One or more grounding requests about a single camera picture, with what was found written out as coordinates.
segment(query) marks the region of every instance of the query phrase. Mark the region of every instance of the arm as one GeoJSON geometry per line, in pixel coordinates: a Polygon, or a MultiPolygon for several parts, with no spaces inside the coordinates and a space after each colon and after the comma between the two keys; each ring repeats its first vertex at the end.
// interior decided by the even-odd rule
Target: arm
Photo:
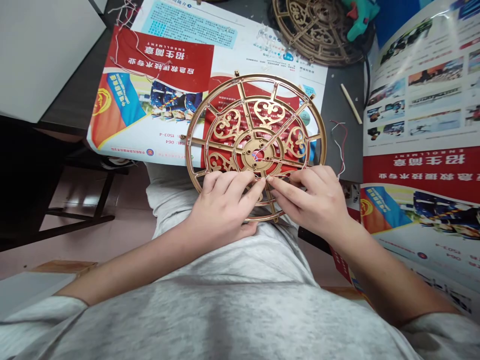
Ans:
{"type": "Polygon", "coordinates": [[[189,217],[149,243],[108,261],[55,295],[92,306],[179,269],[215,249],[255,234],[257,223],[242,225],[260,196],[265,180],[251,171],[207,174],[189,217]]]}
{"type": "Polygon", "coordinates": [[[300,226],[324,238],[345,259],[377,313],[394,326],[422,315],[458,311],[393,257],[353,220],[342,187],[329,166],[294,172],[291,184],[268,182],[280,207],[300,226]],[[298,186],[307,188],[302,191],[298,186]]]}

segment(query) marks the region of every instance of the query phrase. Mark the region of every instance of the electrical wire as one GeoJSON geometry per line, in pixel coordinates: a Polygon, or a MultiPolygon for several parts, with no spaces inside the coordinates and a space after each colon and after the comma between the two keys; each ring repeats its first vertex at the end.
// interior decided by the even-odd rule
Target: electrical wire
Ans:
{"type": "Polygon", "coordinates": [[[338,173],[338,175],[336,176],[337,179],[340,179],[340,175],[342,175],[345,170],[347,169],[347,166],[345,165],[345,141],[347,140],[347,136],[349,134],[349,130],[346,126],[344,126],[344,122],[338,122],[338,121],[334,121],[334,120],[330,120],[331,123],[335,123],[336,125],[330,130],[330,134],[331,136],[333,137],[333,141],[335,142],[335,144],[338,146],[338,149],[340,150],[340,159],[341,159],[341,168],[340,168],[340,172],[338,173]],[[341,146],[340,144],[337,142],[337,140],[335,139],[334,137],[334,130],[337,126],[341,126],[342,128],[345,129],[345,136],[343,138],[343,141],[341,143],[341,146]]]}
{"type": "Polygon", "coordinates": [[[110,60],[115,64],[117,65],[119,68],[125,70],[127,73],[129,74],[132,74],[132,75],[137,75],[137,76],[145,76],[146,79],[152,83],[152,80],[155,80],[155,79],[159,79],[160,78],[160,73],[162,72],[163,68],[167,65],[170,65],[172,62],[169,60],[167,61],[166,63],[162,63],[162,62],[159,62],[159,61],[156,61],[152,58],[150,58],[149,56],[145,55],[143,52],[140,51],[139,49],[139,44],[140,44],[140,39],[139,39],[139,36],[137,35],[137,33],[135,31],[132,31],[132,33],[135,35],[136,37],[136,46],[135,46],[135,49],[138,51],[139,54],[141,54],[144,58],[146,58],[147,60],[149,61],[152,61],[156,64],[160,64],[159,66],[159,69],[158,69],[158,74],[156,77],[153,77],[153,76],[149,76],[145,73],[142,73],[142,72],[139,72],[139,71],[135,71],[135,70],[131,70],[131,69],[127,69],[126,67],[123,67],[122,65],[120,65],[118,63],[118,54],[119,54],[119,48],[120,48],[120,45],[119,45],[119,35],[120,35],[120,32],[122,31],[123,27],[127,26],[129,23],[132,22],[132,17],[134,16],[135,13],[138,14],[139,11],[141,11],[141,7],[140,8],[137,8],[137,4],[133,3],[132,0],[124,0],[124,4],[123,6],[119,6],[119,7],[116,7],[116,8],[113,8],[113,9],[110,9],[108,11],[108,14],[110,14],[111,12],[113,11],[117,11],[117,10],[120,10],[120,12],[118,13],[118,16],[116,18],[116,25],[120,27],[120,29],[118,29],[118,32],[115,36],[115,43],[116,43],[116,51],[115,51],[115,59],[113,58],[113,56],[110,56],[110,60]],[[126,9],[126,21],[123,22],[120,20],[120,17],[122,16],[122,12],[123,12],[123,9],[126,9]]]}

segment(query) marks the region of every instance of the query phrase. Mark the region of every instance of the hand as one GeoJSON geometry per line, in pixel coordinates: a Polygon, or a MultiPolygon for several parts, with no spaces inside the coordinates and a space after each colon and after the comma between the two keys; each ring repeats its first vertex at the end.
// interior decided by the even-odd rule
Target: hand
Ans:
{"type": "Polygon", "coordinates": [[[243,195],[254,179],[252,171],[214,171],[205,176],[203,190],[185,222],[213,245],[211,250],[257,231],[257,222],[243,224],[265,187],[265,179],[261,178],[243,195]]]}
{"type": "Polygon", "coordinates": [[[351,228],[353,220],[347,211],[345,196],[330,166],[313,166],[290,175],[290,184],[276,177],[267,181],[281,209],[301,227],[327,241],[351,228]]]}

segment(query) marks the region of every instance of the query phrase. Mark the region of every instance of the white cabinet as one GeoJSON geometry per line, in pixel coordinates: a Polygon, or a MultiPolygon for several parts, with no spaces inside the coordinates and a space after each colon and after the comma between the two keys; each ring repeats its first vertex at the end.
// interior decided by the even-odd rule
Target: white cabinet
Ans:
{"type": "Polygon", "coordinates": [[[37,123],[104,30],[88,0],[0,1],[0,115],[37,123]]]}

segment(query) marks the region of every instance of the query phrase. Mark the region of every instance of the finger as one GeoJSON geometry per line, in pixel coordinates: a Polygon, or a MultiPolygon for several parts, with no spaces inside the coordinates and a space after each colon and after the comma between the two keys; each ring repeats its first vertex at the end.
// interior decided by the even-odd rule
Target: finger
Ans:
{"type": "Polygon", "coordinates": [[[294,222],[300,218],[299,208],[277,190],[272,190],[271,193],[276,198],[278,206],[287,214],[294,222]]]}
{"type": "Polygon", "coordinates": [[[332,178],[332,174],[329,172],[328,169],[331,170],[333,173],[333,176],[335,178],[335,181],[337,180],[337,176],[335,175],[334,171],[330,166],[313,166],[310,168],[311,171],[313,171],[325,184],[331,185],[334,182],[334,179],[332,178]]]}
{"type": "Polygon", "coordinates": [[[294,172],[292,175],[290,175],[290,178],[293,178],[294,182],[301,183],[311,191],[315,191],[321,187],[323,183],[319,176],[309,168],[294,172]]]}
{"type": "Polygon", "coordinates": [[[257,200],[259,199],[264,188],[265,178],[262,177],[261,179],[257,180],[251,189],[248,190],[248,192],[240,199],[240,207],[245,209],[246,212],[250,213],[257,203],[257,200]]]}
{"type": "Polygon", "coordinates": [[[335,171],[332,169],[331,166],[324,166],[326,172],[330,175],[330,178],[332,178],[334,181],[338,181],[339,178],[337,177],[337,174],[335,173],[335,171]]]}
{"type": "Polygon", "coordinates": [[[236,171],[227,171],[222,173],[216,180],[215,186],[211,191],[212,194],[215,194],[218,196],[225,194],[232,180],[235,179],[238,175],[240,175],[240,173],[236,171]]]}
{"type": "Polygon", "coordinates": [[[282,194],[284,197],[286,197],[298,207],[302,208],[307,204],[310,195],[308,195],[305,191],[300,190],[298,187],[295,187],[273,176],[269,176],[267,181],[280,194],[282,194]]]}
{"type": "Polygon", "coordinates": [[[250,221],[250,222],[240,226],[240,230],[238,231],[238,235],[235,236],[235,241],[255,235],[255,233],[257,232],[258,224],[259,223],[256,222],[256,221],[250,221]]]}
{"type": "Polygon", "coordinates": [[[205,176],[205,179],[203,180],[202,192],[205,194],[210,193],[213,190],[215,183],[217,182],[217,179],[219,178],[220,175],[222,175],[221,171],[214,171],[214,172],[208,173],[205,176]]]}
{"type": "Polygon", "coordinates": [[[253,171],[242,171],[236,178],[232,180],[226,194],[231,196],[232,199],[240,201],[245,188],[255,179],[253,171]]]}

